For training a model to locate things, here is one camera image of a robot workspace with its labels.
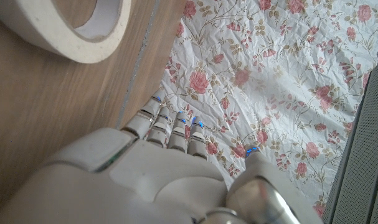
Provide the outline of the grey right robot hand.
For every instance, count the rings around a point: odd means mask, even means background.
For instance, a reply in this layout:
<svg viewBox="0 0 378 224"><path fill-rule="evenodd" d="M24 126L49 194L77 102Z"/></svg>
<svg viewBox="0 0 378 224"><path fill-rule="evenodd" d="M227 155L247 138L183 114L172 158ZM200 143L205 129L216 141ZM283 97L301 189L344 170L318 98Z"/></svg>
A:
<svg viewBox="0 0 378 224"><path fill-rule="evenodd" d="M207 160L201 117L176 115L157 91L120 130L98 129L46 160L0 211L0 223L320 223L257 146L228 187Z"/></svg>

